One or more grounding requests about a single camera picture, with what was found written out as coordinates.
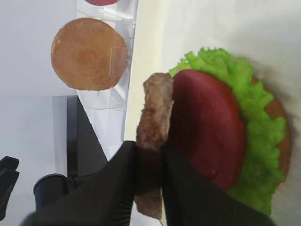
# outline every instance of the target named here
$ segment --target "black clip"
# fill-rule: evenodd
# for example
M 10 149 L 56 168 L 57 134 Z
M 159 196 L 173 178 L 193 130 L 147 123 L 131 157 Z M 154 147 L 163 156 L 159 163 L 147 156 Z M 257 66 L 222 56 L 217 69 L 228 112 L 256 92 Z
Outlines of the black clip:
M 0 160 L 0 221 L 6 215 L 9 197 L 19 177 L 18 165 L 19 160 L 9 156 Z

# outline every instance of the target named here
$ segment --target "black cylinder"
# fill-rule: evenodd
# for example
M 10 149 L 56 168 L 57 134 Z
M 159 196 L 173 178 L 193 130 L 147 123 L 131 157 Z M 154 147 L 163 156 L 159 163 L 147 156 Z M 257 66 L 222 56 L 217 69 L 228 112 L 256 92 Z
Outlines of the black cylinder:
M 36 201 L 36 210 L 52 204 L 68 193 L 65 176 L 50 174 L 42 177 L 35 184 L 33 193 Z

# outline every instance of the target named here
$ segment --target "white wall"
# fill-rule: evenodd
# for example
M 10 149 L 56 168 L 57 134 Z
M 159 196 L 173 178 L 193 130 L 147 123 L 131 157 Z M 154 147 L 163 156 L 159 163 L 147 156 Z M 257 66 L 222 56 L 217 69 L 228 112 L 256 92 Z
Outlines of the white wall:
M 20 160 L 20 176 L 1 226 L 18 226 L 35 210 L 33 186 L 38 179 L 66 172 L 66 141 L 60 139 L 66 133 L 64 99 L 54 103 L 53 111 L 52 97 L 0 99 L 0 158 Z
M 50 51 L 76 17 L 76 0 L 0 1 L 0 97 L 75 95 L 56 75 Z

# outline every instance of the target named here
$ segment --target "red tomato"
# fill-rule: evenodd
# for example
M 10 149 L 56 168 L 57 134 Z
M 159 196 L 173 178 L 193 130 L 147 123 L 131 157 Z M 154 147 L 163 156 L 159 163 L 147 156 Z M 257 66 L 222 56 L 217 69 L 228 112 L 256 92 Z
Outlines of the red tomato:
M 236 182 L 244 157 L 245 131 L 231 90 L 203 72 L 174 77 L 170 140 L 218 188 Z
M 106 6 L 116 3 L 118 0 L 86 0 L 87 2 L 96 6 Z

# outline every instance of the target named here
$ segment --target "green lettuce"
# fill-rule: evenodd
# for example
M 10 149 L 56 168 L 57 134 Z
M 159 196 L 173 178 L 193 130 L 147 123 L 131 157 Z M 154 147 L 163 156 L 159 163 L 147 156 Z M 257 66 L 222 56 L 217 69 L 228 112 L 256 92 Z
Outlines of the green lettuce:
M 278 184 L 285 180 L 279 170 L 280 150 L 276 145 L 285 138 L 285 118 L 272 120 L 264 110 L 274 96 L 263 89 L 261 81 L 251 83 L 253 67 L 224 49 L 202 48 L 193 52 L 170 70 L 172 77 L 181 70 L 193 69 L 209 73 L 230 87 L 240 107 L 246 130 L 244 164 L 235 185 L 228 194 L 267 215 Z

